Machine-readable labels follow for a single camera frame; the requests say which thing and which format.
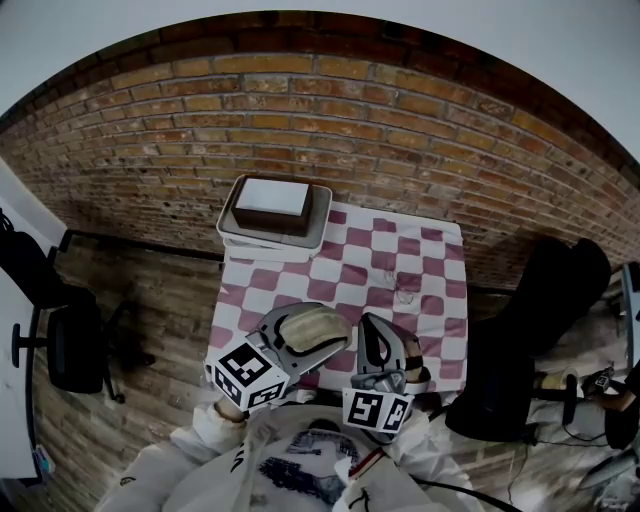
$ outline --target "brick wall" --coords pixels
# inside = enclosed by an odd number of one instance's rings
[[[531,244],[640,248],[638,164],[524,72],[410,27],[306,12],[166,27],[90,55],[0,121],[0,154],[70,228],[222,251],[245,173],[460,224],[471,283]]]

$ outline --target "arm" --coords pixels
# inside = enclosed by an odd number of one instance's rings
[[[636,395],[630,390],[619,395],[596,395],[593,397],[593,400],[601,407],[619,412],[625,411],[635,399]]]
[[[636,399],[636,396],[640,395],[639,365],[640,363],[631,369],[624,385],[620,382],[611,382],[611,387],[619,393],[618,395],[598,395],[594,397],[595,402],[605,409],[625,411]]]
[[[244,438],[244,414],[226,398],[197,406],[193,425],[179,428],[170,442],[144,448],[96,507],[97,512],[151,512],[162,509],[173,489],[189,473]]]
[[[469,476],[458,466],[451,455],[442,450],[429,438],[429,418],[417,410],[405,422],[392,445],[385,451],[409,475],[421,480],[431,480],[449,485],[472,489]],[[436,503],[442,503],[448,510],[483,511],[480,502],[472,496],[452,492],[448,489],[431,487],[427,495]]]

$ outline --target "black chair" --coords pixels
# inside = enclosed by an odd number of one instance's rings
[[[563,423],[571,423],[577,380],[569,378],[565,390],[534,390],[534,358],[600,298],[610,276],[606,255],[591,240],[573,248],[553,238],[539,242],[503,311],[470,326],[466,387],[447,410],[447,426],[483,441],[517,441],[527,435],[532,398],[564,402]]]
[[[21,337],[13,327],[12,362],[18,368],[21,348],[46,348],[51,383],[74,393],[99,393],[103,382],[109,397],[124,403],[111,383],[109,357],[116,356],[129,367],[151,365],[150,354],[117,342],[116,328],[122,315],[134,304],[120,304],[108,322],[101,319],[95,296],[87,289],[64,284],[35,240],[15,232],[0,210],[0,268],[11,277],[34,307],[52,311],[46,338]]]

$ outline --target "checkered tablecloth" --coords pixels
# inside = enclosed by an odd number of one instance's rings
[[[416,333],[429,390],[464,388],[467,288],[458,225],[334,202],[322,251],[307,263],[225,257],[206,361],[273,308],[300,301],[331,306],[354,326],[371,312]],[[356,343],[354,327],[351,346],[303,383],[349,386]]]

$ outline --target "white sleeve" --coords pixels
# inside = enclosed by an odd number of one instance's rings
[[[240,445],[246,422],[222,418],[213,405],[193,411],[193,425],[171,442],[144,448],[96,507],[97,512],[160,511],[173,489],[193,470]]]
[[[453,458],[442,453],[429,439],[429,417],[414,410],[394,440],[385,451],[398,467],[421,480],[442,482],[456,487],[473,489],[469,476]],[[483,511],[480,502],[463,493],[431,487],[427,495],[436,503],[455,511]]]

